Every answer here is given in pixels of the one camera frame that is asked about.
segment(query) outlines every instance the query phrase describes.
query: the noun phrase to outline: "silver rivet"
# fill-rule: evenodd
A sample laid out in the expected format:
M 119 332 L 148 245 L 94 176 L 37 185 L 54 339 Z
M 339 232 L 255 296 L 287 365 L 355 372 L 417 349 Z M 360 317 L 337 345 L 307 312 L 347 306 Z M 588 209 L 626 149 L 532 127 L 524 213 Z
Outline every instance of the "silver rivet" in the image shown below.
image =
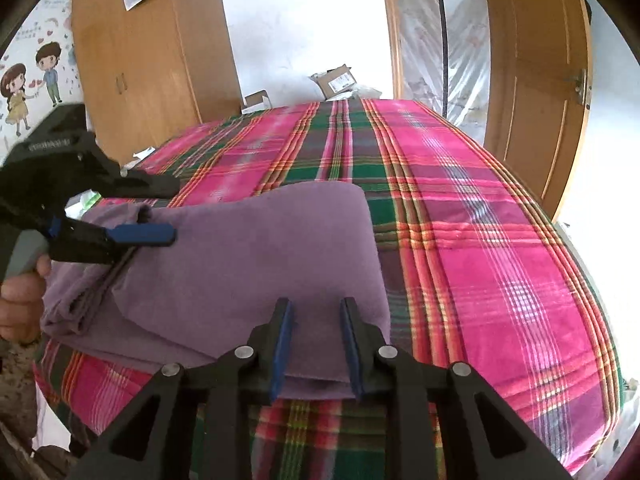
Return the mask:
M 466 363 L 456 363 L 451 369 L 453 373 L 460 377 L 466 377 L 471 373 L 471 366 Z
M 384 345 L 378 348 L 378 354 L 385 359 L 393 359 L 398 357 L 398 349 L 395 346 Z
M 180 365 L 178 363 L 169 363 L 162 367 L 162 375 L 165 377 L 173 377 L 180 371 Z
M 238 359 L 248 359 L 254 354 L 254 349 L 247 345 L 239 346 L 236 348 L 234 354 L 236 354 Z

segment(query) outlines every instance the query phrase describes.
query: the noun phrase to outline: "cartoon couple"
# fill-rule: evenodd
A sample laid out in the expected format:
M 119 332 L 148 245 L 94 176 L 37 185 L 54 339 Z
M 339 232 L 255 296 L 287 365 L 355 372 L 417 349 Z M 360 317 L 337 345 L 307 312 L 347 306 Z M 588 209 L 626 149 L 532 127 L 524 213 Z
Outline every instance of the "cartoon couple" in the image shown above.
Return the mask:
M 44 71 L 42 83 L 38 88 L 45 84 L 47 85 L 47 92 L 51 102 L 53 102 L 53 106 L 57 106 L 58 103 L 62 102 L 58 90 L 58 72 L 55 69 L 61 53 L 60 44 L 55 41 L 43 45 L 36 53 L 36 64 L 39 69 Z M 26 72 L 26 67 L 22 63 L 18 63 L 7 70 L 2 79 L 0 79 L 0 94 L 6 98 L 9 110 L 5 122 L 7 124 L 15 124 L 15 135 L 17 137 L 20 137 L 20 121 L 24 123 L 25 129 L 31 129 L 27 123 L 29 110 L 25 101 L 38 95 L 38 93 L 34 95 L 25 94 Z

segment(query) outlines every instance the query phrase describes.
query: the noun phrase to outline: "blue shirt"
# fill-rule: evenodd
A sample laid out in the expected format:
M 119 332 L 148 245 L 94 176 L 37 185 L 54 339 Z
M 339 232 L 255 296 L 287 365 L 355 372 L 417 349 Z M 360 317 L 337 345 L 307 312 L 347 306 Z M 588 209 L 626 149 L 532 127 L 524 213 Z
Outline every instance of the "blue shirt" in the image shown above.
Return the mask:
M 47 86 L 53 86 L 58 82 L 58 72 L 55 68 L 44 71 L 44 82 Z

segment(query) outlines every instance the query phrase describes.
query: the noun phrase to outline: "yellow dress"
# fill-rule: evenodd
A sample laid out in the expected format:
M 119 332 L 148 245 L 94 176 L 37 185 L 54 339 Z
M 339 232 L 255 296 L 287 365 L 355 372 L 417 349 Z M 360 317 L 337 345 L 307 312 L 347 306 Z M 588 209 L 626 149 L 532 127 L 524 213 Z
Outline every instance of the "yellow dress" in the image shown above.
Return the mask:
M 9 99 L 9 113 L 5 119 L 7 124 L 17 124 L 23 120 L 29 113 L 27 103 L 24 101 L 24 91 L 13 94 Z

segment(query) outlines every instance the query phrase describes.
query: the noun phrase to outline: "gray handle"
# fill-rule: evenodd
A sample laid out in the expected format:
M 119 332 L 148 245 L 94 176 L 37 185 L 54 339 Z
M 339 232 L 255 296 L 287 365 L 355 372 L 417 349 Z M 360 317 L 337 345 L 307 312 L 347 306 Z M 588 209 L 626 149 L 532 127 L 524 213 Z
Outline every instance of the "gray handle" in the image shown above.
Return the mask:
M 2 281 L 36 268 L 38 258 L 49 251 L 49 242 L 39 231 L 21 231 L 4 271 Z

